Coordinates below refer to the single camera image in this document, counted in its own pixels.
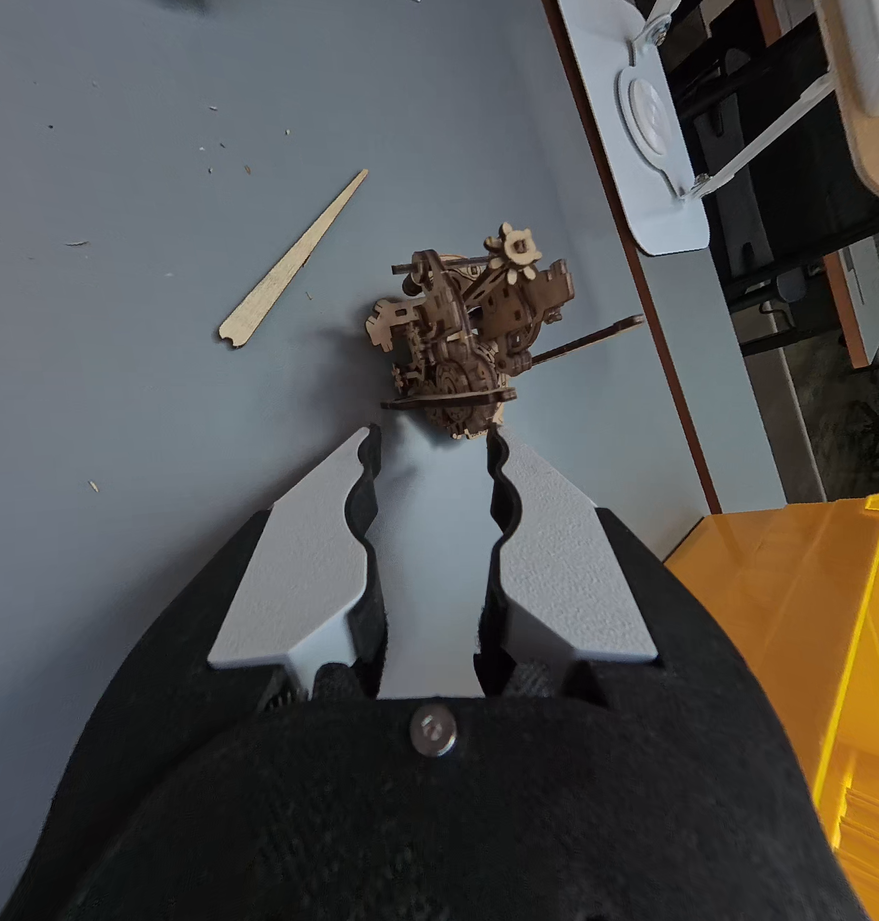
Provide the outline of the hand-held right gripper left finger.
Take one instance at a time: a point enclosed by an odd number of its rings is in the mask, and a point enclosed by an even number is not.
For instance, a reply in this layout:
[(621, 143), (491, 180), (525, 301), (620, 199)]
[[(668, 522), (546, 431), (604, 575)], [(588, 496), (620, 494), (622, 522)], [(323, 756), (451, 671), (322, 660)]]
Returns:
[(207, 662), (216, 670), (278, 666), (309, 695), (329, 664), (363, 670), (376, 696), (387, 616), (366, 534), (378, 512), (382, 433), (359, 428), (277, 499)]

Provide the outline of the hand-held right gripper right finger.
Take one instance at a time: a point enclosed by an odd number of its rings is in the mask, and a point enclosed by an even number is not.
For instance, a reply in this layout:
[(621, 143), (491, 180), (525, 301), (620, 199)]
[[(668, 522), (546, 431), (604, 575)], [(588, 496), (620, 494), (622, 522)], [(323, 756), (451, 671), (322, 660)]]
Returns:
[(653, 664), (656, 645), (600, 508), (504, 426), (487, 435), (491, 550), (474, 669), (486, 697), (518, 671), (554, 693), (582, 664)]

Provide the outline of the wooden mechanical model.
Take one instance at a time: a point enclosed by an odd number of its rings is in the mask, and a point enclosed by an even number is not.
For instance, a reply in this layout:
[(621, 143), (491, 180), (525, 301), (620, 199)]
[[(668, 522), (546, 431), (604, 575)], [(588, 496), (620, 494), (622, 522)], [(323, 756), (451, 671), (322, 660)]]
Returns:
[(541, 329), (562, 319), (574, 299), (564, 260), (539, 268), (529, 228), (502, 223), (483, 243), (484, 255), (415, 251), (392, 266), (402, 274), (404, 300), (382, 298), (364, 328), (373, 346), (392, 357), (398, 395), (382, 407), (421, 412), (455, 440), (485, 436), (517, 397), (512, 380), (535, 366), (645, 326), (632, 315), (606, 328), (533, 355)]

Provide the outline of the grey desk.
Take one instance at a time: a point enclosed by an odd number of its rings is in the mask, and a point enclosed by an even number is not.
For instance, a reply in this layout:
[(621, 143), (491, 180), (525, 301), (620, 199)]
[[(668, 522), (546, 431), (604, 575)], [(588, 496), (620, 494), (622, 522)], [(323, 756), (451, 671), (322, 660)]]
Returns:
[(0, 912), (131, 649), (369, 423), (383, 694), (479, 696), (486, 447), (381, 411), (364, 318), (503, 222), (574, 275), (541, 349), (640, 310), (542, 2), (0, 2)]

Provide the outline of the yellow plastic bin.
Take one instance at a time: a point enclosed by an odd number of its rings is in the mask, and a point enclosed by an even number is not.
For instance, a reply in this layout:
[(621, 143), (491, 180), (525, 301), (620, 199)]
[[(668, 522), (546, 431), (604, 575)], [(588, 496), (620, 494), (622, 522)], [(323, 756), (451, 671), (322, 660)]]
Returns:
[(879, 493), (709, 516), (666, 565), (759, 680), (879, 919)]

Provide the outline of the thin pointed wooden stick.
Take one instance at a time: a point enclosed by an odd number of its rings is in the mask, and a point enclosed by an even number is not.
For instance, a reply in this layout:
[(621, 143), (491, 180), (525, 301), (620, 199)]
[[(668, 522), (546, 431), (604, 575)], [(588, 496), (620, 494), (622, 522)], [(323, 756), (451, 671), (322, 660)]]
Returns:
[(297, 273), (304, 267), (321, 240), (367, 178), (369, 170), (361, 169), (330, 202), (300, 236), (296, 243), (278, 260), (249, 291), (217, 330), (220, 341), (232, 348), (244, 346), (258, 330), (272, 307)]

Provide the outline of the white wood-edged table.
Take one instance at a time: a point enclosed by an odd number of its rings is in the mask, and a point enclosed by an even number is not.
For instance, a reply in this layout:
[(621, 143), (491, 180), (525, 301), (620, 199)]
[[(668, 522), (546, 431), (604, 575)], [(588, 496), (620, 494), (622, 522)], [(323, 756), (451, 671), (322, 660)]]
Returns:
[(823, 258), (839, 328), (854, 371), (878, 361), (879, 247), (870, 236)]

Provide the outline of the white table foot plate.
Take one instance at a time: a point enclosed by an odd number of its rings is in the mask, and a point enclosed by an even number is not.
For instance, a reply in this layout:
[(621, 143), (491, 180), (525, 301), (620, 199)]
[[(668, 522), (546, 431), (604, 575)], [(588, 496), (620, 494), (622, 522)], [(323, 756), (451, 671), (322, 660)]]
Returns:
[(705, 249), (703, 204), (659, 52), (680, 6), (560, 1), (559, 7), (621, 207), (649, 256)]

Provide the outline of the white metal brace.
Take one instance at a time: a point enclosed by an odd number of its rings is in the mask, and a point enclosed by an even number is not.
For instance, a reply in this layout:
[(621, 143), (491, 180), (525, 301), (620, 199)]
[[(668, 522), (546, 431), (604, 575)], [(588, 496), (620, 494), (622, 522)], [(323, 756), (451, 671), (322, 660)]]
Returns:
[(683, 202), (700, 201), (707, 195), (717, 192), (744, 167), (747, 167), (756, 156), (763, 153), (764, 150), (832, 94), (834, 89), (835, 80), (832, 72), (827, 72), (819, 77), (803, 91), (797, 102), (786, 109), (782, 115), (757, 135), (715, 175), (702, 174), (696, 177), (689, 189), (676, 192), (677, 199)]

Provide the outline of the light wooden board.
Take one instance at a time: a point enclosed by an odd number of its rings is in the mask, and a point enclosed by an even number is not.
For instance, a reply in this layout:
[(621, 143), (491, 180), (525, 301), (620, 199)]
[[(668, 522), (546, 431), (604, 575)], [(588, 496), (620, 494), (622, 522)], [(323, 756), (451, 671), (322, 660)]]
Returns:
[(835, 1), (814, 1), (813, 6), (856, 173), (879, 198), (879, 114), (871, 114), (863, 99), (844, 12)]

